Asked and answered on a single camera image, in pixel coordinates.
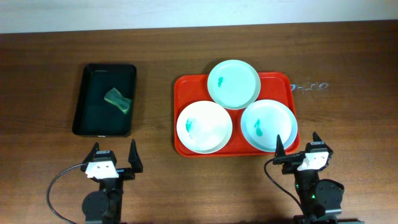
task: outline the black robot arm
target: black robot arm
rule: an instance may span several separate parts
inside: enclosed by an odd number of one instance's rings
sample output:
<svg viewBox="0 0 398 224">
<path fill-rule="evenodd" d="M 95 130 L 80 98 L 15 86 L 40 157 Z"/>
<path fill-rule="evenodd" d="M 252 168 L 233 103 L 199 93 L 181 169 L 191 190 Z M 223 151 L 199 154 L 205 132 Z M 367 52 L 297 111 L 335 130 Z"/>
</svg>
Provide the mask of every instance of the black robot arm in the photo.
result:
<svg viewBox="0 0 398 224">
<path fill-rule="evenodd" d="M 334 180 L 320 180 L 318 175 L 318 172 L 329 165 L 328 162 L 333 154 L 330 147 L 320 139 L 316 132 L 313 133 L 313 142 L 307 143 L 303 152 L 286 155 L 279 135 L 277 136 L 276 145 L 275 157 L 272 159 L 272 163 L 274 165 L 282 165 L 282 174 L 294 175 L 296 193 L 300 198 L 300 203 L 298 203 L 293 195 L 280 187 L 296 200 L 303 211 L 303 215 L 294 217 L 295 223 L 339 223 L 336 215 L 341 214 L 342 211 L 340 203 L 343 199 L 344 186 Z"/>
<path fill-rule="evenodd" d="M 123 182 L 134 180 L 136 173 L 143 170 L 138 156 L 135 140 L 131 141 L 129 163 L 131 167 L 116 169 L 113 151 L 99 151 L 95 143 L 91 152 L 83 161 L 81 171 L 99 183 L 99 190 L 86 196 L 81 206 L 86 216 L 86 224 L 119 224 L 123 197 Z"/>
</svg>

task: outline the cable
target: cable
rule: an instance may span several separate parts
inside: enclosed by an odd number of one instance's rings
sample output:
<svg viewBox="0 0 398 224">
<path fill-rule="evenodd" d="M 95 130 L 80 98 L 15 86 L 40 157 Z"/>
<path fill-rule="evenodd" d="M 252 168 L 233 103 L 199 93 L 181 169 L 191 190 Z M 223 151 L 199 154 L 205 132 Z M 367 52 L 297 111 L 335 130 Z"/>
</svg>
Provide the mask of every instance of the cable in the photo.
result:
<svg viewBox="0 0 398 224">
<path fill-rule="evenodd" d="M 302 212 L 303 215 L 304 215 L 305 221 L 306 221 L 307 223 L 309 223 L 308 218 L 307 218 L 307 216 L 306 216 L 305 213 L 304 213 L 304 209 L 303 209 L 303 207 L 301 206 L 301 203 L 297 200 L 297 198 L 295 198 L 290 192 L 288 192 L 288 191 L 285 190 L 283 187 L 281 187 L 281 186 L 280 186 L 276 181 L 274 181 L 274 179 L 268 174 L 268 172 L 267 172 L 267 165 L 268 165 L 270 162 L 272 162 L 274 159 L 275 159 L 275 158 L 272 158 L 272 159 L 268 160 L 268 161 L 264 164 L 264 172 L 266 173 L 267 177 L 269 178 L 269 180 L 270 180 L 272 183 L 274 183 L 274 184 L 275 184 L 279 189 L 281 189 L 283 192 L 287 193 L 287 195 L 289 195 L 289 196 L 297 203 L 297 205 L 298 205 L 298 206 L 300 207 L 300 209 L 301 209 L 301 212 Z"/>
<path fill-rule="evenodd" d="M 51 210 L 56 216 L 58 216 L 60 219 L 62 219 L 63 221 L 65 221 L 65 222 L 67 222 L 67 223 L 70 223 L 70 224 L 76 224 L 76 223 L 74 223 L 74 222 L 70 221 L 69 219 L 67 219 L 67 218 L 63 217 L 62 215 L 60 215 L 57 211 L 55 211 L 55 209 L 54 209 L 53 206 L 51 205 L 51 202 L 50 202 L 50 191 L 51 191 L 52 185 L 55 183 L 55 181 L 56 181 L 58 178 L 60 178 L 60 176 L 62 176 L 64 173 L 66 173 L 66 172 L 68 172 L 68 171 L 70 171 L 70 170 L 72 170 L 72 169 L 74 169 L 74 168 L 77 168 L 77 167 L 80 167 L 80 166 L 83 166 L 83 165 L 87 165 L 87 164 L 85 164 L 85 163 L 77 164 L 77 165 L 74 165 L 74 166 L 71 166 L 71 167 L 65 169 L 64 171 L 62 171 L 61 173 L 59 173 L 59 174 L 51 181 L 51 183 L 50 183 L 50 185 L 49 185 L 49 187 L 48 187 L 48 189 L 47 189 L 47 205 L 50 207 L 50 210 Z"/>
</svg>

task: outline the light blue plate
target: light blue plate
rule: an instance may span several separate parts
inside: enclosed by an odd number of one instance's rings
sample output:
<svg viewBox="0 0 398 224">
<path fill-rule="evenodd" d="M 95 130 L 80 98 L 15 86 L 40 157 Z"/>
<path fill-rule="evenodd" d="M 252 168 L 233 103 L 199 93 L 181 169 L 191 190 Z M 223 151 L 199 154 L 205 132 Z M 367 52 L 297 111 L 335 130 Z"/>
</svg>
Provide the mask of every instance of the light blue plate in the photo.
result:
<svg viewBox="0 0 398 224">
<path fill-rule="evenodd" d="M 244 138 L 264 152 L 275 152 L 279 134 L 285 147 L 297 137 L 297 120 L 293 112 L 275 100 L 259 100 L 248 106 L 241 118 Z"/>
<path fill-rule="evenodd" d="M 227 60 L 216 65 L 207 80 L 211 98 L 227 109 L 242 109 L 260 94 L 259 74 L 246 62 Z"/>
</svg>

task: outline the brown wooden surface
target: brown wooden surface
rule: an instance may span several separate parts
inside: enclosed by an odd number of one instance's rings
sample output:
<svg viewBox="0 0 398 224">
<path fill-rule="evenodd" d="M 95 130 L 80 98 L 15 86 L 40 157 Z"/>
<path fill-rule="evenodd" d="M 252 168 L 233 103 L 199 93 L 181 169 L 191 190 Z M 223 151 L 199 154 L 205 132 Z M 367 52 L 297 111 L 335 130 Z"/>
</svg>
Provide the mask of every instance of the brown wooden surface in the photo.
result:
<svg viewBox="0 0 398 224">
<path fill-rule="evenodd" d="M 291 218 L 300 210 L 265 176 L 271 156 L 187 159 L 175 152 L 172 83 L 235 58 L 281 71 L 294 90 L 301 147 L 317 131 L 335 151 L 321 178 L 346 187 L 340 218 L 398 220 L 398 22 L 341 22 L 188 29 L 0 35 L 0 222 L 62 223 L 45 203 L 61 170 L 98 141 L 126 167 L 136 139 L 144 173 L 126 182 L 122 220 L 130 223 L 238 223 Z M 128 138 L 72 133 L 82 68 L 126 62 L 138 70 Z M 269 168 L 294 193 L 294 177 Z M 74 170 L 51 199 L 84 222 L 81 202 L 98 185 Z"/>
</svg>

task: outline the sponge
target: sponge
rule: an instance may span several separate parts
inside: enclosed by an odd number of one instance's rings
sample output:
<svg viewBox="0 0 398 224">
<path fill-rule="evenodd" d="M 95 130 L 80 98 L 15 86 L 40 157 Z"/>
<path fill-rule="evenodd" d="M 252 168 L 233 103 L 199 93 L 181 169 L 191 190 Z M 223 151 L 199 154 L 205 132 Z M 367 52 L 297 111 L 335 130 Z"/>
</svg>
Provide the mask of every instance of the sponge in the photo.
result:
<svg viewBox="0 0 398 224">
<path fill-rule="evenodd" d="M 123 95 L 115 88 L 105 94 L 104 100 L 117 106 L 124 114 L 130 109 L 131 100 L 123 97 Z"/>
</svg>

